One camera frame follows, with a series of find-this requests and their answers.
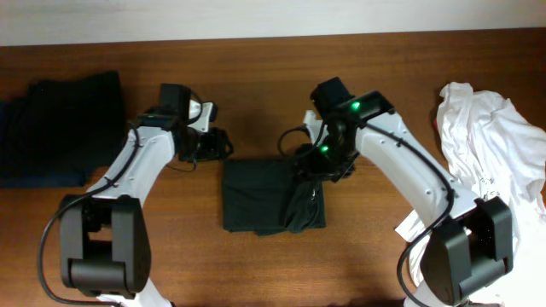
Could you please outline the dark green Nike t-shirt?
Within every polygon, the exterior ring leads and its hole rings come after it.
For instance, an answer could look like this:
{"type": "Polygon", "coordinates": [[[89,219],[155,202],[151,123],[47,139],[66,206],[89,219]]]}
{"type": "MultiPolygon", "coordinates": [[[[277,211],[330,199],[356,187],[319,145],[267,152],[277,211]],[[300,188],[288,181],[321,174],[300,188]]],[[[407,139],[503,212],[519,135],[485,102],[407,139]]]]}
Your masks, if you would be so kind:
{"type": "Polygon", "coordinates": [[[280,160],[229,160],[222,178],[223,228],[258,236],[323,229],[322,183],[280,160]]]}

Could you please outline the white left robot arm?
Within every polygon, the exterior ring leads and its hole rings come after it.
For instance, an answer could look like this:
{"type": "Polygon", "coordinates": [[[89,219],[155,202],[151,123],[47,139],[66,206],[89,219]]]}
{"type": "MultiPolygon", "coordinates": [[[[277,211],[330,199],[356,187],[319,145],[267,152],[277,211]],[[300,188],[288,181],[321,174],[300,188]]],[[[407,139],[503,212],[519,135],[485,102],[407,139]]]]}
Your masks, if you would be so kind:
{"type": "Polygon", "coordinates": [[[173,159],[197,165],[233,152],[213,126],[218,106],[181,84],[162,84],[160,103],[139,115],[103,177],[84,194],[69,194],[60,224],[60,272],[84,306],[170,306],[150,278],[152,252],[144,203],[173,159]]]}

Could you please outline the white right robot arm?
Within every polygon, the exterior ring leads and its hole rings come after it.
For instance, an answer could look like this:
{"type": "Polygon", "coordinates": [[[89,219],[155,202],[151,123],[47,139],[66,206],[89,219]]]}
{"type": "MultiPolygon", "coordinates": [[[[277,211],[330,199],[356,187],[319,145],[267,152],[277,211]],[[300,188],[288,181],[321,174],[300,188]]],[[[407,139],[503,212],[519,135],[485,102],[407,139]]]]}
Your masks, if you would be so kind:
{"type": "Polygon", "coordinates": [[[419,267],[423,281],[402,289],[411,306],[460,306],[470,295],[514,267],[512,213],[498,197],[484,200],[463,187],[412,136],[395,107],[378,91],[349,93],[339,78],[310,95],[314,109],[302,125],[311,139],[296,153],[297,173],[338,182],[355,159],[368,159],[411,204],[425,228],[403,250],[426,244],[419,267]]]}

